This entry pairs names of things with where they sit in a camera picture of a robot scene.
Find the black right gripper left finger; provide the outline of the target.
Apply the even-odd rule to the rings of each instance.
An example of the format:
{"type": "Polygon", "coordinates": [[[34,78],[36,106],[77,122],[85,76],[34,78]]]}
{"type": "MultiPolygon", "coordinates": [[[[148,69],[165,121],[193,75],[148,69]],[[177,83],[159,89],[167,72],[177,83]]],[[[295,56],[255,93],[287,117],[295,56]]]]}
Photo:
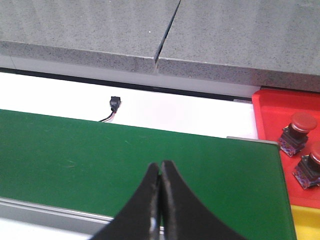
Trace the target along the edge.
{"type": "Polygon", "coordinates": [[[160,176],[151,163],[125,206],[95,233],[92,240],[158,240],[160,238],[160,176]]]}

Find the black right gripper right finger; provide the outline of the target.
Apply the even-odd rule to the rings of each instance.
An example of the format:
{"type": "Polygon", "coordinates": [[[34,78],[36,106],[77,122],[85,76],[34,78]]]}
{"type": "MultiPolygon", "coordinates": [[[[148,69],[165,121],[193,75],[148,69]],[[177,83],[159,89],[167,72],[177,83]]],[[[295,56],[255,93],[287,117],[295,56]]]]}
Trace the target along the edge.
{"type": "Polygon", "coordinates": [[[243,240],[188,187],[175,163],[161,164],[161,208],[166,240],[243,240]]]}

